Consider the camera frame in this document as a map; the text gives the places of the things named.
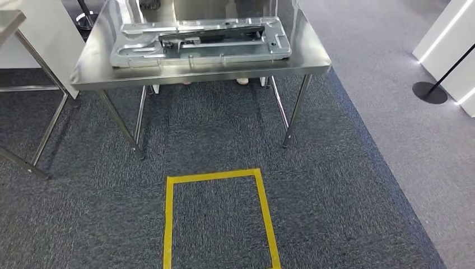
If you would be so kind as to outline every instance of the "white panel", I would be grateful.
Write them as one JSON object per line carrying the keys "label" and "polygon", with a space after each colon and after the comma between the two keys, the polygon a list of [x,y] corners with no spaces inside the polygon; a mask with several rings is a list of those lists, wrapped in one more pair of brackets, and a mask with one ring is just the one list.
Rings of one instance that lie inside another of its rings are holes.
{"label": "white panel", "polygon": [[69,77],[84,48],[84,41],[61,1],[0,0],[0,8],[18,9],[25,14],[21,32],[71,95],[76,97],[78,91],[69,84]]}
{"label": "white panel", "polygon": [[39,68],[40,66],[15,36],[0,47],[0,69]]}
{"label": "white panel", "polygon": [[[467,0],[452,0],[442,15],[437,19],[413,54],[420,59],[436,38],[450,24],[455,14],[467,3]],[[440,79],[457,62],[457,60],[475,43],[475,1],[473,1],[453,27],[440,40],[422,65],[435,79]],[[445,80],[442,87],[459,101],[475,87],[475,52],[472,52]],[[475,101],[469,99],[462,108],[475,117]]]}

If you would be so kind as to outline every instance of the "led light strip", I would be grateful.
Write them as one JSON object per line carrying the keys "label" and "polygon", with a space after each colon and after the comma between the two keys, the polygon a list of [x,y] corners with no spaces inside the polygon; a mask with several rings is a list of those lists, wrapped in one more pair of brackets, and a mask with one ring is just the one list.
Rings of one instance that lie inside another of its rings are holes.
{"label": "led light strip", "polygon": [[459,20],[459,18],[462,16],[462,14],[467,10],[467,8],[470,6],[470,4],[473,2],[473,0],[467,0],[466,3],[462,6],[462,8],[459,10],[459,12],[455,15],[455,17],[450,21],[450,23],[447,25],[447,27],[442,31],[442,33],[439,35],[439,37],[435,40],[435,42],[430,46],[430,48],[426,51],[426,53],[422,56],[422,58],[419,60],[419,64],[422,63],[427,56],[434,50],[434,48],[439,44],[439,42],[444,38],[444,36],[449,32],[449,30],[454,26],[454,24]]}
{"label": "led light strip", "polygon": [[464,97],[460,99],[460,101],[457,102],[457,105],[463,104],[463,102],[467,101],[472,95],[475,94],[475,88],[473,88],[469,93],[467,93]]}

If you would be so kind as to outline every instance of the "yellow rectangle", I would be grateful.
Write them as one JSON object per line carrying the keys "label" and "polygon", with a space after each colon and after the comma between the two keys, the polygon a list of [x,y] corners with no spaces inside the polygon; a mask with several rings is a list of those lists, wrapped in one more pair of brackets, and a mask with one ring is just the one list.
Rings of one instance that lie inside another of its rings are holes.
{"label": "yellow rectangle", "polygon": [[185,175],[180,177],[167,177],[166,179],[166,205],[165,205],[165,233],[164,233],[164,259],[163,268],[171,269],[171,247],[173,234],[173,186],[179,183],[198,182],[205,180],[217,180],[227,178],[249,177],[255,178],[257,192],[259,195],[260,208],[264,220],[264,227],[266,229],[267,242],[269,244],[269,252],[271,254],[271,269],[281,269],[281,262],[279,259],[279,252],[277,249],[276,237],[274,235],[274,228],[271,221],[271,213],[269,212],[269,205],[267,203],[266,190],[264,189],[264,182],[260,169],[235,170],[228,172],[219,172],[211,174]]}

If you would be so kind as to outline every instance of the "stanchion base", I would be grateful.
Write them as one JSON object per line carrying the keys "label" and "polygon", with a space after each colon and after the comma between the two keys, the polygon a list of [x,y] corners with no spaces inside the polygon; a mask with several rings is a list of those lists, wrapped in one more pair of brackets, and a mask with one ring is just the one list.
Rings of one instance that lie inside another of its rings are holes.
{"label": "stanchion base", "polygon": [[428,94],[434,84],[430,82],[418,82],[412,86],[414,94],[424,102],[430,104],[440,105],[447,101],[447,93],[441,88],[437,87],[433,92]]}
{"label": "stanchion base", "polygon": [[[96,21],[97,16],[98,16],[98,14],[96,14],[96,13],[91,13],[91,18],[92,18],[93,21]],[[86,16],[84,15],[84,13],[80,14],[79,16],[77,16],[77,18],[76,18],[76,26],[77,26],[80,30],[86,30],[86,31],[92,30],[92,26],[89,25],[89,22],[87,21],[87,18],[86,18]]]}

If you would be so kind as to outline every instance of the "table top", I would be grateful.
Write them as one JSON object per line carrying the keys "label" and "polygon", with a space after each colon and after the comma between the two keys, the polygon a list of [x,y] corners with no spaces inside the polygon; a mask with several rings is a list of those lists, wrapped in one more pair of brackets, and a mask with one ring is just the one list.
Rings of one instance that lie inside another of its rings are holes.
{"label": "table top", "polygon": [[0,46],[24,21],[25,15],[19,10],[0,10]]}
{"label": "table top", "polygon": [[[331,60],[299,0],[160,0],[158,10],[141,10],[137,0],[106,0],[71,75],[80,91],[138,85],[231,80],[271,75],[326,73]],[[292,47],[288,59],[140,68],[114,68],[109,58],[123,24],[278,16]]]}

